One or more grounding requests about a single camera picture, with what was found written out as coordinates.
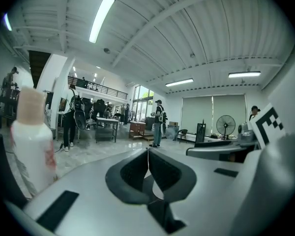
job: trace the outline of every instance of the white spray bottle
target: white spray bottle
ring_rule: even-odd
[[[44,123],[44,110],[45,95],[22,88],[10,130],[17,166],[33,196],[57,180],[53,135]]]

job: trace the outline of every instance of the staircase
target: staircase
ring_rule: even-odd
[[[37,87],[40,75],[49,59],[50,53],[29,51],[30,72],[33,78],[34,88]]]

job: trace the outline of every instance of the bottle cap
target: bottle cap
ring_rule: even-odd
[[[23,87],[18,102],[16,120],[27,125],[44,123],[45,94],[33,88]]]

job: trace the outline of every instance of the jeans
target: jeans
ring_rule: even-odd
[[[154,142],[153,145],[161,144],[162,132],[161,132],[161,123],[154,123]]]
[[[70,142],[72,143],[75,136],[75,120],[74,120],[74,111],[70,111],[64,116],[64,124],[63,124],[63,145],[65,147],[69,146],[68,135],[70,129]]]

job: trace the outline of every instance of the white pillar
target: white pillar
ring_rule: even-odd
[[[59,77],[67,59],[68,57],[57,54],[50,55],[39,77],[36,88],[38,91],[42,92],[46,90],[53,92],[55,90],[57,77]]]
[[[68,57],[56,80],[56,84],[54,87],[53,101],[51,103],[50,128],[56,128],[56,117],[57,117],[57,112],[59,111],[61,96],[63,93],[63,89],[68,84],[68,75],[73,66],[74,61],[75,61],[75,57]]]

